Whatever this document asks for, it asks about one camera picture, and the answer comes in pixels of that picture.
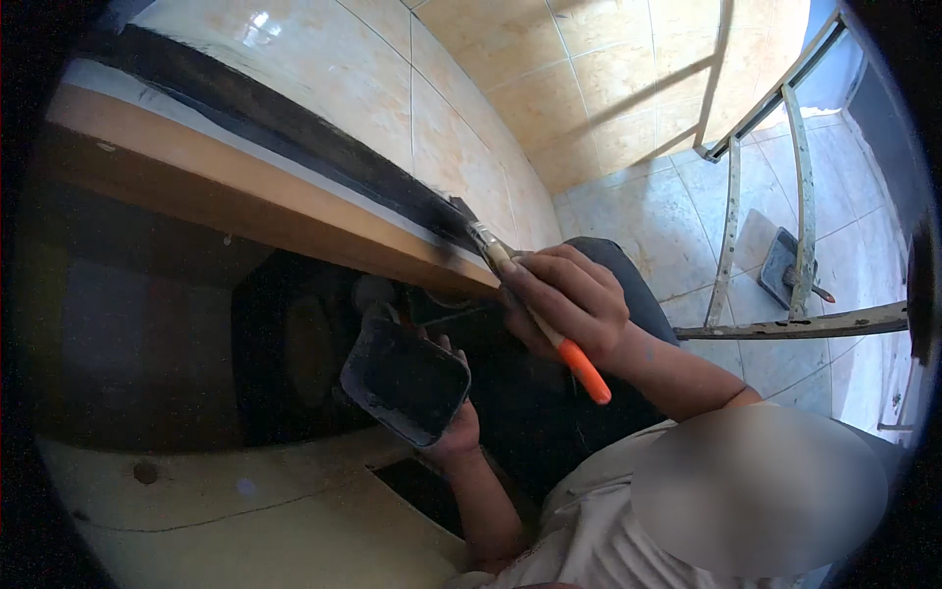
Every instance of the beige shirt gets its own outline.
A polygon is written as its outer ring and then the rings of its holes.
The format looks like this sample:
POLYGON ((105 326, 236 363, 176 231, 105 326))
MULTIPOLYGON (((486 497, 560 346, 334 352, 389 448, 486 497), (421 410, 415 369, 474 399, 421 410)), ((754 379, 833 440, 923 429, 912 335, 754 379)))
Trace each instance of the beige shirt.
POLYGON ((631 509, 631 476, 647 446, 674 425, 663 421, 590 456, 546 498, 533 548, 497 577, 470 572, 446 589, 510 589, 554 581, 585 589, 800 586, 805 575, 749 580, 696 568, 658 548, 642 530, 631 509))

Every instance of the tiled wall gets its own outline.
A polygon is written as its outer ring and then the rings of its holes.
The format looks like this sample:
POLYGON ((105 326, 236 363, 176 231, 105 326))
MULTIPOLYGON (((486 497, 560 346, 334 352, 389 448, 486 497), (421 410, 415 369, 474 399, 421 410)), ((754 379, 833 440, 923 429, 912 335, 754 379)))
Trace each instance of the tiled wall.
POLYGON ((561 241, 549 193, 494 109, 400 0, 156 0, 133 21, 326 118, 514 247, 561 241))
POLYGON ((557 193, 721 137, 801 52, 810 0, 407 4, 557 193))

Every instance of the hand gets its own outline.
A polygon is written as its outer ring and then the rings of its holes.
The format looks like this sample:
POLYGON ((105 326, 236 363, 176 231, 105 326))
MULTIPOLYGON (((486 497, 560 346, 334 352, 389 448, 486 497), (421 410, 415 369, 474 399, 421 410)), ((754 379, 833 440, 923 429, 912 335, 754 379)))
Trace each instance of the hand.
POLYGON ((614 274, 567 244, 513 262, 500 268, 501 289, 507 289, 502 293, 507 306, 505 323, 511 333, 531 352, 559 360, 522 300, 557 332, 576 342, 598 368, 616 372, 617 351, 631 315, 614 274))
MULTIPOLYGON (((419 329, 419 336, 428 339, 425 328, 419 329)), ((447 335, 438 338, 439 347, 454 353, 467 366, 467 357, 462 350, 453 351, 451 341, 447 335)), ((476 457, 480 453, 479 445, 480 426, 478 412, 475 411, 471 401, 465 401, 455 418, 448 424, 448 428, 441 439, 422 452, 436 465, 445 471, 452 469, 460 461, 468 457, 476 457)))

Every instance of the orange handle tip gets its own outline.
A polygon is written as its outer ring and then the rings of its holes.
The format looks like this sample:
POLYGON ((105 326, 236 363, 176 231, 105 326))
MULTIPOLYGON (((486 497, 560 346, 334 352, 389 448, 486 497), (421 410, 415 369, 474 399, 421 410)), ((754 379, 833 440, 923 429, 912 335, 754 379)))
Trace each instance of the orange handle tip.
POLYGON ((593 363, 589 361, 585 352, 568 337, 560 342, 556 348, 560 353, 562 361, 566 363, 576 375, 576 378, 586 387, 586 391, 592 400, 599 405, 607 405, 611 401, 611 391, 609 386, 602 380, 602 375, 595 369, 593 363))

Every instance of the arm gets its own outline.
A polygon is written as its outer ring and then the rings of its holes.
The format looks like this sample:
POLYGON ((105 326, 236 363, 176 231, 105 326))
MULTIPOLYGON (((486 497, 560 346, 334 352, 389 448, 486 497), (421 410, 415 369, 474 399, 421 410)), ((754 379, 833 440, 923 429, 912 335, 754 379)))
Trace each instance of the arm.
MULTIPOLYGON (((501 280, 560 334, 575 341, 597 368, 633 384, 675 421, 761 401, 739 377, 632 323, 614 275, 572 246, 505 262, 501 280)), ((523 305, 511 296, 505 296, 504 303, 508 328, 534 352, 555 356, 523 305)))
MULTIPOLYGON (((439 345, 450 350, 443 335, 439 345)), ((464 353, 455 352, 463 361, 464 353)), ((484 458, 478 412, 465 401, 426 457, 442 469, 458 501, 464 541, 475 570, 497 574, 528 548, 520 516, 484 458)))

